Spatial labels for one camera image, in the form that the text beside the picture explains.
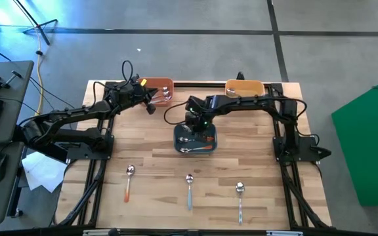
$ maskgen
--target desk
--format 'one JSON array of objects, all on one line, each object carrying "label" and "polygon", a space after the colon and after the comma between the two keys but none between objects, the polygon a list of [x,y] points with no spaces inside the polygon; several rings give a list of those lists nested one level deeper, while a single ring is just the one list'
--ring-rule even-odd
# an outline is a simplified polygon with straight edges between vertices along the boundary
[{"label": "desk", "polygon": [[[93,102],[93,82],[89,81],[84,104]],[[283,83],[284,94],[301,98],[298,83]],[[97,100],[103,88],[96,87]],[[175,88],[173,104],[189,95],[205,98],[224,94],[223,88]],[[237,111],[214,118],[218,148],[210,155],[183,156],[173,148],[173,125],[163,120],[166,108],[148,115],[135,106],[115,117],[114,151],[108,161],[97,228],[156,229],[289,229],[280,166],[272,148],[272,118],[264,111]],[[184,108],[170,110],[170,122],[184,119]],[[96,121],[78,124],[78,129],[95,127]],[[299,130],[309,133],[306,114],[299,118]],[[78,160],[65,175],[56,211],[63,220],[81,197],[88,161]],[[136,167],[131,180],[131,197],[123,202],[128,165]],[[329,212],[319,172],[310,163],[299,163],[303,194],[315,213],[330,225]],[[186,206],[187,174],[194,176],[193,209]],[[243,225],[238,225],[236,182],[245,184]],[[87,217],[93,199],[87,208]],[[300,222],[294,201],[296,219]]]},{"label": "desk", "polygon": [[[0,97],[23,101],[32,69],[32,61],[0,62],[0,76],[4,81],[7,81],[11,77],[12,70],[17,71],[23,76],[22,79],[14,79],[10,83],[10,89],[2,88],[0,90]],[[0,116],[0,151],[12,138],[22,105],[19,102],[12,100],[3,101],[3,109],[1,110]],[[8,154],[9,158],[5,177],[0,182],[0,223],[5,219],[7,214],[7,207],[9,205],[18,165],[21,160],[23,147],[24,144],[19,142],[10,144],[4,149],[4,153]]]}]

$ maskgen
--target white paper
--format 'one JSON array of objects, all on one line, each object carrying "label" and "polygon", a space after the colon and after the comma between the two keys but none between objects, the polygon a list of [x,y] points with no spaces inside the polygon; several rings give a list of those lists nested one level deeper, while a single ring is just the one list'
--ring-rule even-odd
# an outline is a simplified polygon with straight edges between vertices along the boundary
[{"label": "white paper", "polygon": [[51,193],[63,181],[66,164],[39,152],[22,160],[30,190],[42,185]]}]

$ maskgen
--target orange-handled spoon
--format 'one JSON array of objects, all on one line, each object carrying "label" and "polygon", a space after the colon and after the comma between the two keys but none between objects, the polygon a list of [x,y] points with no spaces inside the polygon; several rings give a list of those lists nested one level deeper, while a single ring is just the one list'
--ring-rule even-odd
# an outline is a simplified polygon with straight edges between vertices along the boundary
[{"label": "orange-handled spoon", "polygon": [[188,153],[188,152],[194,151],[194,150],[208,150],[208,149],[213,149],[213,146],[208,145],[208,146],[205,146],[205,147],[197,147],[197,148],[192,148],[192,149],[180,148],[178,151],[182,152],[182,153]]},{"label": "orange-handled spoon", "polygon": [[128,175],[128,184],[126,186],[126,191],[125,191],[125,199],[123,200],[124,202],[129,202],[129,186],[131,185],[131,177],[135,173],[135,167],[133,165],[129,165],[128,168],[126,169],[126,174]]}]

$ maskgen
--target green backdrop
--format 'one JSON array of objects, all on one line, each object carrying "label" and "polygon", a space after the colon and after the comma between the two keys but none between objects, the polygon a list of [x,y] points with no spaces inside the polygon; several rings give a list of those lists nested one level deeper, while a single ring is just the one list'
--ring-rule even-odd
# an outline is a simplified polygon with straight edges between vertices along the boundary
[{"label": "green backdrop", "polygon": [[360,204],[378,205],[378,85],[332,119]]}]

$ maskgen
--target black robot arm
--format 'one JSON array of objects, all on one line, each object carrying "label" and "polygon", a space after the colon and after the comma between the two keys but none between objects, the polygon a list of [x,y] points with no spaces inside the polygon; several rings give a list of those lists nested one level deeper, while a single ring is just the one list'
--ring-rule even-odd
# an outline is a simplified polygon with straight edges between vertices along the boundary
[{"label": "black robot arm", "polygon": [[226,115],[231,111],[263,110],[283,124],[296,125],[297,115],[280,113],[273,105],[275,100],[280,100],[283,103],[293,102],[297,106],[296,101],[283,96],[264,95],[230,98],[225,95],[214,95],[207,96],[205,100],[191,96],[185,107],[188,111],[185,116],[185,123],[194,132],[203,132],[212,124],[214,117],[218,115]]},{"label": "black robot arm", "polygon": [[[276,109],[274,101],[280,102],[279,111]],[[191,96],[185,107],[188,112],[186,112],[184,124],[193,133],[202,133],[209,128],[214,117],[218,115],[226,115],[232,111],[263,110],[284,125],[283,140],[278,140],[278,143],[274,144],[276,152],[281,153],[279,158],[283,161],[300,161],[303,157],[304,161],[319,161],[330,155],[331,152],[317,147],[313,137],[299,136],[297,102],[303,101],[285,96],[272,97],[269,95],[238,98],[214,95],[207,96],[205,100]]]},{"label": "black robot arm", "polygon": [[23,141],[29,148],[50,156],[53,156],[53,154],[48,153],[48,149],[50,149],[48,147],[55,142],[84,143],[88,145],[91,151],[106,149],[107,140],[103,138],[97,128],[70,130],[61,129],[61,127],[89,119],[110,119],[140,103],[145,103],[148,113],[153,114],[156,108],[153,104],[150,104],[150,101],[157,89],[146,88],[135,82],[136,79],[134,77],[130,83],[124,81],[114,87],[105,87],[107,95],[103,100],[95,102],[91,106],[52,111],[32,117],[23,127],[18,127],[20,129],[20,141]]}]

